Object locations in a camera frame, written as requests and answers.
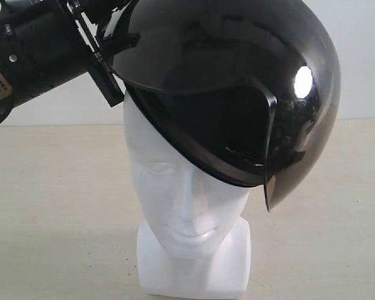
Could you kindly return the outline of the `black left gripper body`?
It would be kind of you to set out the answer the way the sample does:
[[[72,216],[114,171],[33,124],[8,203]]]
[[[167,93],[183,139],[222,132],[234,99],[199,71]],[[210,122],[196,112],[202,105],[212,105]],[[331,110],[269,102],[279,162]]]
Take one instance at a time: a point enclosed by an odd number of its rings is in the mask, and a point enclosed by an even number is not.
[[[110,107],[124,101],[124,93],[109,62],[112,55],[103,46],[104,33],[116,11],[129,1],[66,1],[73,19],[81,27],[91,47],[87,71]]]

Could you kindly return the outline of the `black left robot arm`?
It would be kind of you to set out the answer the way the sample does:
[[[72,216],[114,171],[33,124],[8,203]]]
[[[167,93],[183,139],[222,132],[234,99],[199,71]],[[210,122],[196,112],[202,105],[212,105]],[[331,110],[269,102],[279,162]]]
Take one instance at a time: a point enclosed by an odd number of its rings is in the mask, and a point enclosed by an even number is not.
[[[104,31],[129,1],[1,1],[0,124],[11,111],[89,73],[111,107],[124,100]]]

